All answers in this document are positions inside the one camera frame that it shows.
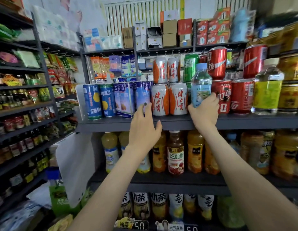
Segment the white and orange can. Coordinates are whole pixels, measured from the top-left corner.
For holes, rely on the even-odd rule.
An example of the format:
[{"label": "white and orange can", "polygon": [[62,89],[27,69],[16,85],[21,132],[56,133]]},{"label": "white and orange can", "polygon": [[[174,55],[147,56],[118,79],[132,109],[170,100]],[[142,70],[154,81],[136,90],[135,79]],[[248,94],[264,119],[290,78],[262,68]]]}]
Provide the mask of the white and orange can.
[{"label": "white and orange can", "polygon": [[180,81],[180,61],[179,58],[169,58],[167,60],[167,78],[169,82]]},{"label": "white and orange can", "polygon": [[153,62],[153,81],[154,84],[167,83],[167,60],[166,57],[157,57]]},{"label": "white and orange can", "polygon": [[151,103],[154,116],[169,114],[169,89],[166,83],[151,86]]},{"label": "white and orange can", "polygon": [[174,82],[169,86],[170,114],[184,115],[188,113],[188,87],[183,82]]}]

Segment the green can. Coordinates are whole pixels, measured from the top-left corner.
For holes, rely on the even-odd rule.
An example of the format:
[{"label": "green can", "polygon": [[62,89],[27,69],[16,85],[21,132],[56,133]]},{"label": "green can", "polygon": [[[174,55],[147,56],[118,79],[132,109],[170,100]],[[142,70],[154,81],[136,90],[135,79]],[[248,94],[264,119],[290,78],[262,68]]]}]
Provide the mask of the green can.
[{"label": "green can", "polygon": [[188,104],[190,104],[191,103],[191,89],[192,89],[191,82],[186,82],[185,84],[187,85],[187,88],[188,88]]},{"label": "green can", "polygon": [[196,64],[199,63],[198,54],[187,54],[184,58],[183,82],[190,82],[196,73]]}]

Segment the forearm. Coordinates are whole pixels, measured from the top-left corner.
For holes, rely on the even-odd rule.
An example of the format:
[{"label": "forearm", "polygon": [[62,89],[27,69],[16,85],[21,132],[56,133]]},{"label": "forearm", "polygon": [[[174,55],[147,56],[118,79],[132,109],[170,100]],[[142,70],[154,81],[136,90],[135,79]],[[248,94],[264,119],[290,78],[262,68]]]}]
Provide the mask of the forearm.
[{"label": "forearm", "polygon": [[201,129],[248,228],[298,230],[297,208],[250,167],[218,133],[216,127]]},{"label": "forearm", "polygon": [[131,146],[127,146],[112,171],[101,183],[87,205],[80,211],[69,231],[111,231],[118,216],[124,194],[143,159]]}]

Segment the plastic water bottle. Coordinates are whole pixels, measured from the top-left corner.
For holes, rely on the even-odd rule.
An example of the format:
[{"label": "plastic water bottle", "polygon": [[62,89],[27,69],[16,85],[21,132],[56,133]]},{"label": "plastic water bottle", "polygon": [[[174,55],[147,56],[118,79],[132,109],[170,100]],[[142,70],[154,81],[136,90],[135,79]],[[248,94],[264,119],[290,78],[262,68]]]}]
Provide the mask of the plastic water bottle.
[{"label": "plastic water bottle", "polygon": [[240,145],[239,143],[237,143],[236,137],[237,137],[237,134],[233,132],[228,133],[226,136],[227,142],[229,143],[229,145],[233,148],[233,150],[235,150],[237,154],[239,154]]},{"label": "plastic water bottle", "polygon": [[198,107],[211,94],[212,77],[207,72],[207,63],[196,64],[196,73],[191,79],[191,102]]}]

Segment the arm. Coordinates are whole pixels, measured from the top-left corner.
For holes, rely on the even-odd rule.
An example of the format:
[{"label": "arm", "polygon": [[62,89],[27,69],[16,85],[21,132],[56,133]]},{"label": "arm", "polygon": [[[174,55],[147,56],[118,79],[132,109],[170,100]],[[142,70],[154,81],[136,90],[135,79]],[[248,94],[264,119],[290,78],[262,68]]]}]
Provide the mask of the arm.
[{"label": "arm", "polygon": [[212,93],[197,108],[188,109],[220,167],[249,230],[298,230],[298,209],[269,181],[250,167],[215,127],[219,108]]},{"label": "arm", "polygon": [[68,231],[111,231],[128,185],[139,164],[159,140],[162,124],[153,126],[151,103],[138,108],[131,122],[129,144],[124,155],[107,175],[87,205],[76,216]]}]

